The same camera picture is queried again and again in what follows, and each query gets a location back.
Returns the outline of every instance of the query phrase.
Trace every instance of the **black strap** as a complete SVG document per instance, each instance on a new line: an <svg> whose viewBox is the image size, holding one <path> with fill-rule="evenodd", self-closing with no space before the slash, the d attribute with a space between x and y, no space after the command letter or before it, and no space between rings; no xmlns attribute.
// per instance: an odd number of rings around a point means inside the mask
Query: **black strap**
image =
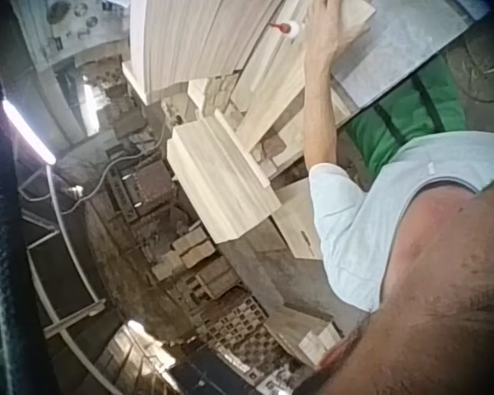
<svg viewBox="0 0 494 395"><path fill-rule="evenodd" d="M383 120L384 124L386 125L386 128L388 129L392 137L395 139L395 141L398 143L398 145L403 146L404 144L406 144L407 143L406 137L403 136L401 131L398 130L397 127L394 125L394 122L392 121L391 117L386 112L386 110L380 104L373 105L373 109Z"/></svg>
<svg viewBox="0 0 494 395"><path fill-rule="evenodd" d="M434 123L434 129L438 133L444 132L445 125L443 124L443 121L441 120L441 117L437 112L437 108L436 105L434 105L434 101L431 99L430 94L428 93L424 84L422 83L421 78L419 78L417 74L413 74L410 77L410 79L412 80L413 86L415 86L415 89L417 89L419 95L421 96L422 104L425 106L428 116L430 117L431 121Z"/></svg>

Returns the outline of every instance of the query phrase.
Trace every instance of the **man's arm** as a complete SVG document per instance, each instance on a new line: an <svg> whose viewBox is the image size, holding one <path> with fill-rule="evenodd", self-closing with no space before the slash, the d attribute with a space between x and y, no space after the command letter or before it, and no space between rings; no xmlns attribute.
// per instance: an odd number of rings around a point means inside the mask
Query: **man's arm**
<svg viewBox="0 0 494 395"><path fill-rule="evenodd" d="M309 10L305 53L304 157L310 170L337 163L337 120L331 103L334 60L362 32L341 34L342 0L315 0Z"/></svg>

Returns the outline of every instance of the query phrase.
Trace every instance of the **workbench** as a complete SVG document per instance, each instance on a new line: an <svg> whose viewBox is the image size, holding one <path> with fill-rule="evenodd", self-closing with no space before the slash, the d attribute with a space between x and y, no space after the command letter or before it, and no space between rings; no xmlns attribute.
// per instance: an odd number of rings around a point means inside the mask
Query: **workbench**
<svg viewBox="0 0 494 395"><path fill-rule="evenodd" d="M352 112L371 105L489 11L480 0L370 3L376 9L370 29L332 70Z"/></svg>

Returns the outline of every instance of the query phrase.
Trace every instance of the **white t-shirt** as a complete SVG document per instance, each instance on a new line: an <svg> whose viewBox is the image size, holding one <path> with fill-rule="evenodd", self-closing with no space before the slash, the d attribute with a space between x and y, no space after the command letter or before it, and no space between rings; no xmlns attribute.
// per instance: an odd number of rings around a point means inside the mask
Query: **white t-shirt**
<svg viewBox="0 0 494 395"><path fill-rule="evenodd" d="M494 180L494 133L445 132L407 143L364 193L341 167L310 170L315 226L337 296L359 309L379 308L395 230L416 194L450 181L479 192Z"/></svg>

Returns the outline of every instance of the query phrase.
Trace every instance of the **skin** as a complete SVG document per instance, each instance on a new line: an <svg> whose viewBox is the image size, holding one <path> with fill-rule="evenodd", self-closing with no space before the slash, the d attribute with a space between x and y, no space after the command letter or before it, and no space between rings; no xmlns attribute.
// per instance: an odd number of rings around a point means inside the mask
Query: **skin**
<svg viewBox="0 0 494 395"><path fill-rule="evenodd" d="M309 14L308 169L337 163L329 72L359 34L341 37L339 16L340 0L315 1ZM399 224L383 296L357 345L350 340L337 347L340 354L354 345L322 393L492 393L494 183L475 197L446 185L414 199Z"/></svg>
<svg viewBox="0 0 494 395"><path fill-rule="evenodd" d="M322 393L494 393L494 184L428 247Z"/></svg>

